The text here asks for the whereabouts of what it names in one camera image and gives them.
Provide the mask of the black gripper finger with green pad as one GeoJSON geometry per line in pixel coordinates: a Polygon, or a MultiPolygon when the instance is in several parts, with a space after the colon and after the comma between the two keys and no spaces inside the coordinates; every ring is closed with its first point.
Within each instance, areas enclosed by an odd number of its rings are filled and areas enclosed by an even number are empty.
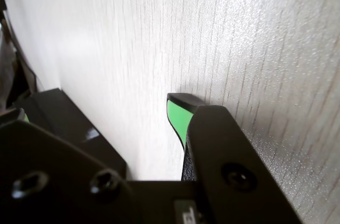
{"type": "Polygon", "coordinates": [[[140,223],[120,175],[24,120],[1,116],[1,223],[140,223]]]}
{"type": "Polygon", "coordinates": [[[208,222],[300,222],[226,107],[169,93],[167,118],[191,160],[208,222]]]}

